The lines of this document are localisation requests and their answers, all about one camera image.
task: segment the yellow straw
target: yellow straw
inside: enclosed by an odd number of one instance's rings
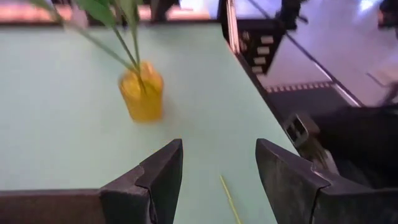
[[[232,211],[233,211],[233,213],[235,215],[236,223],[237,224],[242,224],[241,220],[239,219],[239,215],[236,212],[236,209],[235,209],[235,206],[234,206],[234,202],[232,201],[231,195],[229,194],[228,188],[226,187],[226,184],[225,184],[225,181],[224,181],[224,178],[223,178],[222,175],[220,175],[220,179],[221,179],[221,183],[223,184],[226,196],[228,197],[229,205],[231,206]]]

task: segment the floor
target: floor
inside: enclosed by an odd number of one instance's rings
[[[310,55],[365,105],[376,105],[388,87],[368,73],[398,57],[393,31],[377,29],[380,0],[309,0],[302,14],[309,24],[290,33]],[[207,8],[216,16],[218,0],[182,0],[183,7]],[[273,16],[280,0],[236,0],[239,17]],[[329,78],[293,42],[284,39],[264,86],[328,81]]]

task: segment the dark fabric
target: dark fabric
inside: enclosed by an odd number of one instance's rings
[[[346,107],[315,118],[318,140],[333,157],[352,161],[375,187],[398,186],[397,105]]]

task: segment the yellow vase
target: yellow vase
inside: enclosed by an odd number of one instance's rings
[[[142,62],[140,68],[144,88],[136,73],[129,70],[119,81],[120,92],[134,121],[160,120],[163,115],[163,78],[149,62]]]

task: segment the light green tabletop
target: light green tabletop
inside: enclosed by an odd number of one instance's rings
[[[92,32],[123,53],[112,33]],[[0,190],[101,187],[182,138],[174,223],[235,222],[220,174],[243,223],[276,223],[256,139],[296,152],[221,27],[141,27],[139,37],[142,58],[165,82],[164,119],[156,124],[132,122],[117,85],[123,66],[78,34],[0,30]]]

